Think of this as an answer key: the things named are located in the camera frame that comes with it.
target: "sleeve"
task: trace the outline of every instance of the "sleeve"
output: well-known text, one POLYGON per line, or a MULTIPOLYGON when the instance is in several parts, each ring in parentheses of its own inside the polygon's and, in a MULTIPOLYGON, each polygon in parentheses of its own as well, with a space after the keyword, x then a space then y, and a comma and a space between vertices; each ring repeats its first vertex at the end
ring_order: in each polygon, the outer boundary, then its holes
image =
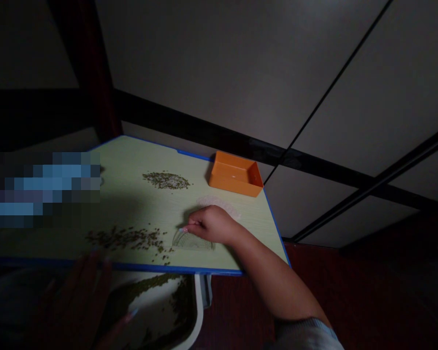
POLYGON ((317 318, 279 322, 273 350, 344 350, 336 333, 317 318))

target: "pixelated blur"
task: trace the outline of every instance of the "pixelated blur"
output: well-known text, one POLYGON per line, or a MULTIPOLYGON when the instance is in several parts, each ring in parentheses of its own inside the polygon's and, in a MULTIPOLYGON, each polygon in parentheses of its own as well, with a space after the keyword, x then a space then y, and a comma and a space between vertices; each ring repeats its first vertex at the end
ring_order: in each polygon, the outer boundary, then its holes
POLYGON ((0 153, 0 228, 41 227, 62 206, 98 203, 97 152, 0 153))

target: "scattered beans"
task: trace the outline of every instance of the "scattered beans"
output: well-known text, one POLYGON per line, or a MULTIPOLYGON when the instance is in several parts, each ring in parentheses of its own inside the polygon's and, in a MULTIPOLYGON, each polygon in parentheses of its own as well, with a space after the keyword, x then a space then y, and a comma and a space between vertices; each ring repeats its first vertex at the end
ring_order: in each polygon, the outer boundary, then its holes
POLYGON ((187 179, 180 175, 166 173, 165 170, 162 173, 143 174, 143 177, 158 189, 180 190, 190 186, 187 179))
POLYGON ((145 228, 140 230, 122 229, 117 231, 117 226, 114 226, 110 232, 99 231, 94 234, 89 231, 86 235, 86 240, 93 245, 103 246, 106 249, 114 251, 118 248, 144 249, 148 250, 152 246, 157 248, 159 253, 164 251, 163 241, 159 240, 159 229, 155 228, 152 232, 148 232, 145 228))

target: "fingernail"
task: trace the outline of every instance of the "fingernail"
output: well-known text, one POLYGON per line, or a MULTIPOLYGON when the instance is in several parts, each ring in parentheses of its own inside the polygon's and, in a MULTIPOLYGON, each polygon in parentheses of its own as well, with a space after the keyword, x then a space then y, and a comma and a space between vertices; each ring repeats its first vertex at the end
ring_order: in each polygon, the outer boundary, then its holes
POLYGON ((138 308, 134 309, 132 312, 130 312, 126 317, 125 317, 125 323, 129 323, 134 317, 135 315, 138 313, 138 308))
POLYGON ((52 289, 52 287, 54 286, 54 284, 55 284, 55 279, 52 279, 50 281, 50 283, 47 285, 47 287, 45 288, 44 292, 47 293, 48 291, 50 291, 52 289))

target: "finger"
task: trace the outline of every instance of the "finger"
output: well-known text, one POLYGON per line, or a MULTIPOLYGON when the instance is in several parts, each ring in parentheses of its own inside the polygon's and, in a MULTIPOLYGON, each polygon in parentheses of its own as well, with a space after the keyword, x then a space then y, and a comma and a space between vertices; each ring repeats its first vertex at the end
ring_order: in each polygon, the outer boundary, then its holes
POLYGON ((122 319, 120 319, 112 329, 102 337, 102 339, 97 343, 94 350, 107 350, 110 348, 117 336, 122 332, 123 328, 133 319, 133 317, 138 312, 138 309, 126 314, 122 319))
POLYGON ((81 271, 86 263, 87 256, 82 256, 74 263, 73 269, 68 275, 65 283, 63 284, 62 290, 60 292, 60 298, 55 302, 55 315, 58 317, 62 314, 70 300, 73 296, 73 291, 78 283, 79 276, 81 275, 81 271))
POLYGON ((97 328, 102 318, 104 308, 107 303, 107 298, 110 294, 110 284, 112 282, 112 263, 105 259, 102 264, 102 273, 97 283, 94 295, 91 298, 88 314, 86 317, 86 324, 88 332, 96 334, 97 328))
POLYGON ((55 279, 52 279, 50 283, 47 285, 39 304, 36 308, 36 314, 33 318, 33 324, 43 322, 46 318, 49 307, 54 300, 55 293, 57 292, 57 285, 55 279))
POLYGON ((83 271, 81 271, 74 289, 73 298, 70 301, 69 311, 72 314, 83 315, 87 310, 86 305, 94 291, 99 257, 99 251, 95 250, 91 252, 89 258, 86 260, 86 264, 84 265, 83 271))
POLYGON ((200 210, 197 210, 196 212, 191 213, 188 216, 188 224, 189 225, 191 225, 191 224, 198 225, 198 224, 202 223, 203 222, 203 218, 204 218, 204 213, 206 212, 207 208, 208 207, 204 207, 204 208, 202 208, 200 210))
POLYGON ((194 235, 204 238, 206 236, 206 229, 201 225, 187 225, 183 228, 184 232, 190 232, 194 235))

